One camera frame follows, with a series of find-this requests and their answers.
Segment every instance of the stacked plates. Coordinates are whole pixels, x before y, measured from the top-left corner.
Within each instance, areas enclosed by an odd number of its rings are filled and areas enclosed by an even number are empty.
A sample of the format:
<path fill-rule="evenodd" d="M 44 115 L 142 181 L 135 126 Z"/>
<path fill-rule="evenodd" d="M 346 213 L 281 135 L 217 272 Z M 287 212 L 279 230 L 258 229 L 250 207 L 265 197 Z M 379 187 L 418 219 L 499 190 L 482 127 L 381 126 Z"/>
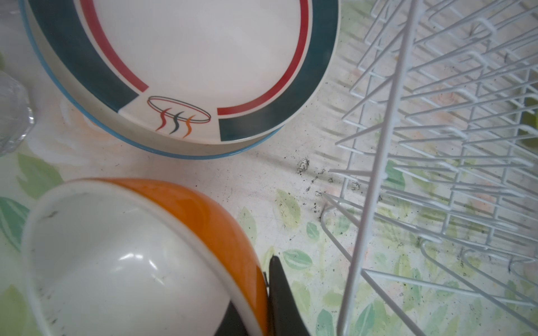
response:
<path fill-rule="evenodd" d="M 150 152 L 210 159 L 270 137 L 315 93 L 338 0 L 20 0 L 43 66 L 88 118 Z"/>

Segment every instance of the bowl rim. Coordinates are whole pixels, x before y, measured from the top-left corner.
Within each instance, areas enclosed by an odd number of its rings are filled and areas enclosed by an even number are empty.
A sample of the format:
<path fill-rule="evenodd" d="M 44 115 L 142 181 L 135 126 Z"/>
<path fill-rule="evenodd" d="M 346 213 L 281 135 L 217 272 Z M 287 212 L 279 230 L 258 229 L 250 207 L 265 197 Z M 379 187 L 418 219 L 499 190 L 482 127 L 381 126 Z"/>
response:
<path fill-rule="evenodd" d="M 49 323 L 45 318 L 41 308 L 41 300 L 39 299 L 39 294 L 37 293 L 36 286 L 34 285 L 33 267 L 31 262 L 32 246 L 30 245 L 30 242 L 33 239 L 34 228 L 43 217 L 49 216 L 51 207 L 53 207 L 55 204 L 58 204 L 67 197 L 87 193 L 121 198 L 136 206 L 139 206 L 150 216 L 156 218 L 160 224 L 166 225 L 200 256 L 200 258 L 222 282 L 223 286 L 227 289 L 230 300 L 236 307 L 236 310 L 239 313 L 249 335 L 265 335 L 246 297 L 243 295 L 241 289 L 233 280 L 232 276 L 228 273 L 226 267 L 209 250 L 205 243 L 187 227 L 187 225 L 164 209 L 161 205 L 136 191 L 123 187 L 117 183 L 114 183 L 113 181 L 89 178 L 69 181 L 49 190 L 38 200 L 36 206 L 30 211 L 26 219 L 20 249 L 23 266 L 22 275 L 24 280 L 24 289 L 39 330 L 44 336 L 57 335 L 52 333 Z"/>

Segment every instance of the blue plate rim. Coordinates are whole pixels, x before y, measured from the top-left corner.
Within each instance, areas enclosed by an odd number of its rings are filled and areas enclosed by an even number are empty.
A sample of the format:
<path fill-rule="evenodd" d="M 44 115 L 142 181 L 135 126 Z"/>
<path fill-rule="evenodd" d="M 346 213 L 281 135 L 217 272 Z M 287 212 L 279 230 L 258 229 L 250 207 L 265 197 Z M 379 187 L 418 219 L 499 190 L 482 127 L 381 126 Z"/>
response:
<path fill-rule="evenodd" d="M 43 55 L 41 54 L 41 51 L 39 50 L 38 46 L 37 46 L 37 43 L 34 39 L 34 36 L 32 34 L 32 31 L 30 29 L 30 23 L 28 22 L 28 17 L 27 17 L 27 14 L 26 14 L 26 5 L 25 5 L 25 1 L 26 0 L 18 0 L 18 3 L 19 3 L 19 9 L 20 9 L 20 13 L 21 13 L 21 17 L 22 17 L 22 20 L 23 20 L 23 24 L 24 24 L 24 29 L 26 31 L 26 36 L 28 36 L 28 40 L 30 41 L 30 45 L 32 46 L 32 49 L 34 50 L 34 53 L 36 54 L 39 62 L 41 63 L 41 66 L 45 69 L 45 72 L 47 73 L 47 75 L 51 78 L 51 80 L 53 81 L 53 83 L 56 85 L 56 87 L 58 89 L 60 89 L 60 91 L 62 92 L 62 94 L 64 96 L 66 96 L 66 98 L 80 111 L 82 112 L 83 115 L 85 115 L 88 119 L 90 119 L 93 123 L 95 123 L 97 126 L 99 126 L 100 128 L 102 128 L 103 130 L 105 130 L 107 133 L 113 135 L 114 137 L 118 138 L 119 140 L 123 141 L 123 142 L 126 142 L 127 144 L 129 145 L 132 145 L 132 146 L 135 146 L 137 148 L 140 148 L 140 149 L 143 149 L 147 152 L 150 152 L 150 153 L 153 153 L 153 154 L 158 154 L 158 155 L 162 155 L 162 156 L 167 156 L 169 158 L 176 158 L 176 159 L 184 159 L 184 160 L 211 160 L 211 159 L 220 159 L 220 158 L 227 158 L 229 156 L 232 156 L 232 155 L 235 155 L 235 154 L 239 154 L 239 153 L 242 153 L 242 152 L 245 152 L 245 151 L 248 151 L 249 149 L 252 149 L 256 146 L 258 146 L 259 144 L 261 144 L 262 142 L 264 142 L 265 140 L 269 139 L 270 137 L 272 137 L 275 133 L 277 133 L 281 128 L 277 129 L 277 130 L 274 130 L 273 132 L 269 133 L 266 137 L 264 137 L 263 139 L 255 142 L 254 144 L 251 144 L 251 145 L 248 145 L 244 148 L 241 148 L 241 149 L 237 149 L 235 151 L 232 151 L 232 152 L 228 152 L 228 153 L 223 153 L 223 154 L 217 154 L 217 155 L 203 155 L 203 156 L 195 156 L 195 155 L 183 155 L 183 154 L 174 154 L 174 153 L 169 153 L 169 152 L 164 152 L 164 151 L 160 151 L 158 149 L 154 149 L 154 148 L 151 148 L 151 147 L 147 147 L 147 146 L 144 146 L 142 144 L 139 144 L 138 142 L 136 141 L 133 141 L 129 138 L 126 138 L 124 137 L 123 135 L 113 131 L 112 129 L 110 129 L 108 126 L 104 125 L 102 122 L 100 122 L 99 120 L 97 120 L 93 115 L 91 115 L 91 113 L 89 113 L 88 111 L 86 111 L 86 109 L 84 107 L 82 107 L 82 105 L 80 105 L 76 100 L 75 98 L 73 98 L 69 92 L 63 87 L 63 85 L 61 84 L 61 82 L 56 78 L 56 76 L 54 75 L 54 73 L 52 72 L 51 68 L 48 66 L 47 62 L 45 61 L 45 58 L 43 57 Z"/>

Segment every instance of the dark green stripe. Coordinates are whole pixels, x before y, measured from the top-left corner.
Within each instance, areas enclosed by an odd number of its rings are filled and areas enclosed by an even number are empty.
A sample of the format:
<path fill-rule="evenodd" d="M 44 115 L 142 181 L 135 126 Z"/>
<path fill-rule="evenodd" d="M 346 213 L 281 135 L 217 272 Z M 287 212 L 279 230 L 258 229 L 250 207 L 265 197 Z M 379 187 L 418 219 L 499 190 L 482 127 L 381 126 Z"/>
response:
<path fill-rule="evenodd" d="M 237 118 L 220 119 L 221 140 L 252 137 L 289 118 L 312 95 L 329 65 L 338 30 L 338 0 L 312 0 L 312 34 L 305 61 L 290 86 L 271 104 Z"/>
<path fill-rule="evenodd" d="M 95 51 L 73 0 L 29 0 L 29 4 L 56 55 L 97 99 L 117 112 L 138 97 Z"/>

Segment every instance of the orange bowl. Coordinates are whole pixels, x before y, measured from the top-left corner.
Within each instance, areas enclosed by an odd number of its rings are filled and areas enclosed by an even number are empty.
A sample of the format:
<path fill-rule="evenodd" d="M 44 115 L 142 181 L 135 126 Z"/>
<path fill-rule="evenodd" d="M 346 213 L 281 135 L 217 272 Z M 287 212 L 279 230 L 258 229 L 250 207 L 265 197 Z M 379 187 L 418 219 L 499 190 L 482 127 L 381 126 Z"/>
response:
<path fill-rule="evenodd" d="M 230 302 L 249 335 L 268 334 L 266 285 L 248 237 L 218 203 L 177 184 L 60 185 L 31 211 L 22 254 L 45 335 L 213 335 Z"/>

